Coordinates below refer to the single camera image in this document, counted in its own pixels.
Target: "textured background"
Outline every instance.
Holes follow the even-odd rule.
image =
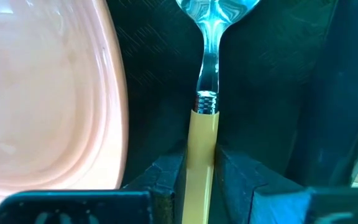
[[[124,184],[187,135],[201,32],[175,0],[108,0],[126,69]],[[335,0],[261,0],[221,41],[219,142],[283,173]]]

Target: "spoon handle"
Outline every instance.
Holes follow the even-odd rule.
[[[219,112],[191,111],[182,224],[207,224]]]

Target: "pink bowl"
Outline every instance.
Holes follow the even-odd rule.
[[[0,201],[118,188],[127,122],[105,0],[0,0]]]

